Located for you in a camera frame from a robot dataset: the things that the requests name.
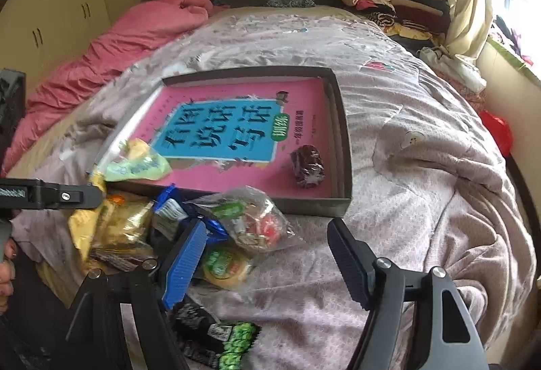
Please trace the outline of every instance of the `red bag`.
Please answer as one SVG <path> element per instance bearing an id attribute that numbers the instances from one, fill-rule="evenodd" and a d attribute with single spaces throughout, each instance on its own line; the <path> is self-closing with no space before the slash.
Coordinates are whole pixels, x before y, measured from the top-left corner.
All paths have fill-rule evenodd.
<path id="1" fill-rule="evenodd" d="M 494 141 L 496 141 L 501 154 L 504 157 L 509 156 L 511 154 L 511 147 L 513 147 L 513 134 L 507 121 L 489 111 L 482 111 L 480 117 L 483 125 L 489 130 Z"/>

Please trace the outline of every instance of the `bedspread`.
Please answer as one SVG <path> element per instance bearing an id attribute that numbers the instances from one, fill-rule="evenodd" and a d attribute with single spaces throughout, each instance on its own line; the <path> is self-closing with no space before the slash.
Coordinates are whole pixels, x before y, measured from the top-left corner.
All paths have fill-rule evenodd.
<path id="1" fill-rule="evenodd" d="M 2 162 L 2 176 L 57 121 L 153 50 L 199 28 L 219 7 L 209 0 L 156 0 L 129 9 L 87 52 L 59 66 L 28 97 Z"/>
<path id="2" fill-rule="evenodd" d="M 261 65 L 326 66 L 344 98 L 352 144 L 355 238 L 401 268 L 447 269 L 485 345 L 524 302 L 534 250 L 496 144 L 473 109 L 371 22 L 334 17 L 222 18 L 140 61 L 90 102 L 35 176 L 79 183 L 122 114 L 175 73 Z M 345 368 L 367 313 L 351 300 L 326 242 L 328 218 L 289 216 L 306 243 L 267 255 L 241 293 L 190 292 L 221 319 L 262 326 L 248 368 Z M 14 237 L 65 280 L 73 247 L 59 211 L 23 211 Z M 403 318 L 407 337 L 411 307 Z M 395 366 L 404 358 L 398 347 Z"/>

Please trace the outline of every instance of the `pink blanket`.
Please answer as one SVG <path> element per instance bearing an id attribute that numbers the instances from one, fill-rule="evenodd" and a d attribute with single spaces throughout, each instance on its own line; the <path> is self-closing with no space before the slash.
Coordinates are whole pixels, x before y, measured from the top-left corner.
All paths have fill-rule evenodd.
<path id="1" fill-rule="evenodd" d="M 56 122 L 127 67 L 180 35 L 202 26 L 220 7 L 209 0 L 156 0 L 129 9 L 85 55 L 55 69 L 29 96 L 2 176 Z"/>

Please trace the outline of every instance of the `silver bolt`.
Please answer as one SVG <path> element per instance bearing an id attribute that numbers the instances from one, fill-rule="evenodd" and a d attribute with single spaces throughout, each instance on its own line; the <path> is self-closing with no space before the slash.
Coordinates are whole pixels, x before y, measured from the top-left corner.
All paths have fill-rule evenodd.
<path id="1" fill-rule="evenodd" d="M 98 278 L 101 275 L 101 269 L 90 269 L 88 271 L 88 278 Z"/>
<path id="2" fill-rule="evenodd" d="M 388 258 L 380 257 L 378 258 L 375 263 L 381 268 L 381 269 L 389 269 L 391 267 L 391 261 Z"/>
<path id="3" fill-rule="evenodd" d="M 156 266 L 158 266 L 158 262 L 153 258 L 147 258 L 143 262 L 143 269 L 147 271 L 152 271 Z"/>
<path id="4" fill-rule="evenodd" d="M 436 266 L 434 269 L 432 269 L 432 274 L 434 274 L 438 278 L 443 278 L 447 275 L 445 269 L 440 268 L 439 266 Z"/>

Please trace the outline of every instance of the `black pants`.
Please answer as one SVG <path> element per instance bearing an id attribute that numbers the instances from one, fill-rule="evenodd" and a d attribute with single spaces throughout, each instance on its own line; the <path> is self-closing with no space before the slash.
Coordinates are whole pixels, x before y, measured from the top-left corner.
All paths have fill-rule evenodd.
<path id="1" fill-rule="evenodd" d="M 67 332 L 68 310 L 41 281 L 36 264 L 20 248 L 17 252 L 14 293 L 0 317 L 0 368 L 19 368 L 12 363 L 14 352 L 26 362 L 21 368 L 46 369 L 48 357 Z"/>

